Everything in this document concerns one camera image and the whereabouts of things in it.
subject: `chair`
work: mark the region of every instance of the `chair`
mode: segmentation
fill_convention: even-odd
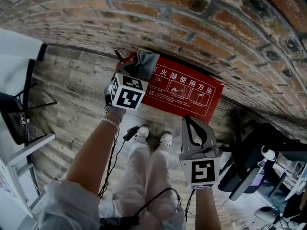
[[[269,179],[276,186],[272,193],[276,192],[285,175],[279,178],[272,168],[273,161],[266,161],[264,174],[259,174],[258,164],[264,159],[261,149],[265,147],[274,151],[275,157],[281,152],[289,160],[307,161],[307,145],[301,144],[299,140],[287,138],[269,123],[258,125],[242,141],[239,119],[235,112],[232,112],[231,116],[235,124],[236,141],[233,146],[220,147],[220,151],[231,152],[231,158],[220,170],[221,174],[230,167],[218,188],[221,191],[231,192],[229,199],[237,200],[243,193],[254,193],[265,179]]]
[[[36,83],[30,85],[30,88],[36,86]],[[44,105],[39,105],[31,108],[24,108],[20,96],[25,90],[21,91],[15,96],[4,94],[0,92],[0,113],[4,119],[4,122],[10,131],[14,141],[17,145],[24,143],[31,143],[39,139],[29,140],[28,134],[28,116],[27,112],[35,109],[43,108],[45,106],[55,105],[57,102],[52,102]]]

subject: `shoe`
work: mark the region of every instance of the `shoe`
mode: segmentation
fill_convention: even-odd
[[[136,132],[136,134],[134,135],[134,139],[136,138],[148,138],[149,136],[149,129],[146,125],[142,125],[141,127],[139,127],[138,131]]]
[[[160,143],[159,146],[166,146],[167,148],[170,148],[172,145],[172,141],[173,141],[173,135],[170,132],[165,132],[161,138],[160,138]]]

